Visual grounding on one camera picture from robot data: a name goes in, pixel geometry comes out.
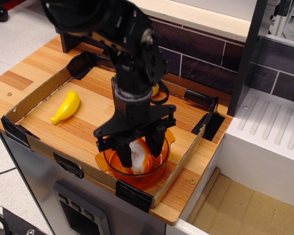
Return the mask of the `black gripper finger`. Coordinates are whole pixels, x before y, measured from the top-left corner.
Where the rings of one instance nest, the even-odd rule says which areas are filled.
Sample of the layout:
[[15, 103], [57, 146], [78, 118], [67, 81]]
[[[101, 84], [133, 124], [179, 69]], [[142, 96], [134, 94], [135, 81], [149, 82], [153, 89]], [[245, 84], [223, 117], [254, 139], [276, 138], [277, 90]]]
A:
[[118, 141], [116, 143], [116, 153], [123, 167], [132, 166], [130, 142]]
[[165, 140], [165, 131], [165, 127], [158, 127], [152, 133], [145, 136], [145, 141], [155, 158], [161, 154]]

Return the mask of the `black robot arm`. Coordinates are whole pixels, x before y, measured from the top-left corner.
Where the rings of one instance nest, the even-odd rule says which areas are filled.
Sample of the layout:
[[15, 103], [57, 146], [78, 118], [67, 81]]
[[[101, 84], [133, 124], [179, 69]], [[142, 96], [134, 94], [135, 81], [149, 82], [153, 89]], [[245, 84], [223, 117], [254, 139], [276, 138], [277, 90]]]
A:
[[167, 128], [175, 125], [176, 106], [151, 99], [152, 88], [163, 88], [162, 77], [168, 72], [152, 21], [126, 0], [44, 0], [41, 4], [56, 28], [104, 45], [115, 67], [111, 80], [115, 112], [94, 132], [98, 149], [115, 150], [122, 165], [130, 167], [129, 145], [145, 137], [152, 154], [159, 156]]

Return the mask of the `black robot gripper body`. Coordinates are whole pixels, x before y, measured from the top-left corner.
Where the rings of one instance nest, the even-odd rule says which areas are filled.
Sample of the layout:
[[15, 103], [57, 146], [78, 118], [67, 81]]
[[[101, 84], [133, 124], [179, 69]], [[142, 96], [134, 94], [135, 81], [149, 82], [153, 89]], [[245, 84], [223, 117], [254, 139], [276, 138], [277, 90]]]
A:
[[151, 105], [149, 99], [127, 102], [113, 95], [115, 112], [110, 120], [94, 131], [99, 151], [116, 149], [116, 143], [132, 142], [158, 127], [175, 125], [176, 106]]

